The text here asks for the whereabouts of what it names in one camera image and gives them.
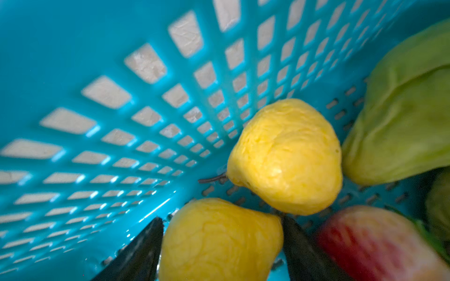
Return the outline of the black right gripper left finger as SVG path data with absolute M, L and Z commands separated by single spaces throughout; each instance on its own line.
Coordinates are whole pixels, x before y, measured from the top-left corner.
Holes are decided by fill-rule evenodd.
M 95 281 L 154 281 L 163 235 L 163 220 L 156 217 L 115 260 L 93 279 Z

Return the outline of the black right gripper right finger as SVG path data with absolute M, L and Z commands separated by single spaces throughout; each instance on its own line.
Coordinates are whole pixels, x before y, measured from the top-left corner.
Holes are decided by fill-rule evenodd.
M 282 218 L 283 252 L 292 281 L 350 281 L 340 268 L 291 217 Z

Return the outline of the red toy strawberry fruit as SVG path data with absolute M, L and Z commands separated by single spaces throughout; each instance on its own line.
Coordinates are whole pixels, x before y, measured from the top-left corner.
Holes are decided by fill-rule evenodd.
M 412 221 L 384 208 L 351 206 L 315 235 L 318 245 L 356 281 L 447 281 L 450 267 Z

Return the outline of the yellow toy pear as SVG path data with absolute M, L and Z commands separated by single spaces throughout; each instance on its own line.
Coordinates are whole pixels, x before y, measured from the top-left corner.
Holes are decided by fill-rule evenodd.
M 162 242 L 161 281 L 265 281 L 282 250 L 280 217 L 222 199 L 188 203 Z

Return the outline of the yellow toy lemon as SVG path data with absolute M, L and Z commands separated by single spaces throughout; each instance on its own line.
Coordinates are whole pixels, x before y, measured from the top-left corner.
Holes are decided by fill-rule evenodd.
M 279 211 L 313 215 L 341 192 L 341 144 L 312 106 L 295 98 L 280 100 L 249 120 L 230 153 L 226 174 Z

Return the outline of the light green toy pear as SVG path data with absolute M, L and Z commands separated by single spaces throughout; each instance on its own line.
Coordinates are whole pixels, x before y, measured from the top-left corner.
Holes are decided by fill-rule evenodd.
M 449 20 L 410 36 L 378 62 L 342 154 L 343 173 L 362 186 L 449 165 Z

